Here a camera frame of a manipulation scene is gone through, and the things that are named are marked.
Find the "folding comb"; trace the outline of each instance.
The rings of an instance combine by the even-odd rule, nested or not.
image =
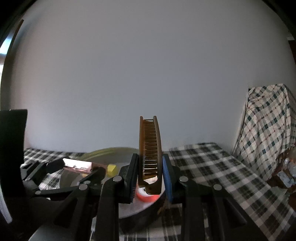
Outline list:
[[[147,194],[161,193],[162,186],[162,150],[160,133],[156,116],[144,120],[140,117],[139,138],[139,187],[145,187]],[[147,179],[157,177],[154,183],[149,184]]]

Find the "yellow block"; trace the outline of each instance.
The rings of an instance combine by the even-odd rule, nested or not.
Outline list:
[[[114,177],[118,173],[118,168],[114,164],[109,164],[107,167],[107,176]]]

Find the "plaid cloth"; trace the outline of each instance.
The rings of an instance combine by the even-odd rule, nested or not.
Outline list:
[[[284,84],[249,90],[232,155],[267,181],[279,154],[294,146],[296,101]]]
[[[25,153],[29,155],[30,150],[27,149]],[[296,212],[284,202],[284,196],[275,194],[260,177],[217,144],[187,145],[172,148],[167,153],[172,164],[180,167],[182,175],[204,185],[216,183],[222,185],[254,220],[269,241],[282,240],[285,232],[296,221]],[[206,238],[210,240],[206,215],[204,223]],[[180,240],[180,232],[181,205],[166,204],[158,220],[142,232],[121,235],[120,240]]]

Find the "bolt head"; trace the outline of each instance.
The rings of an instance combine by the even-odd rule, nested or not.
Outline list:
[[[222,190],[222,186],[221,186],[220,184],[215,184],[215,185],[213,186],[213,188],[214,188],[216,191],[220,191],[220,190]]]
[[[121,176],[115,176],[113,177],[113,181],[115,182],[120,182],[122,180],[122,177]]]
[[[81,191],[84,191],[84,190],[86,190],[87,189],[87,185],[86,184],[80,184],[79,185],[79,190],[81,190]]]
[[[181,177],[179,178],[179,180],[180,180],[180,182],[183,182],[183,183],[185,183],[185,182],[187,182],[187,181],[188,181],[188,177],[181,176]]]

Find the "table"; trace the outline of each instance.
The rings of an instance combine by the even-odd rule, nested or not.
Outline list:
[[[182,175],[200,184],[222,185],[254,220],[269,241],[281,240],[291,224],[296,221],[296,212],[284,202],[284,196],[275,194],[265,181],[217,144],[186,145],[171,148],[165,153],[168,153],[172,164],[181,169]],[[82,153],[29,148],[25,150],[25,162],[52,160],[64,155],[78,158]],[[48,174],[39,188],[42,190],[59,188],[59,178],[62,172],[63,170],[60,170]],[[206,216],[204,223],[206,234],[209,234]],[[163,215],[158,220],[141,232],[121,235],[120,240],[180,240],[180,232],[181,205],[167,203]]]

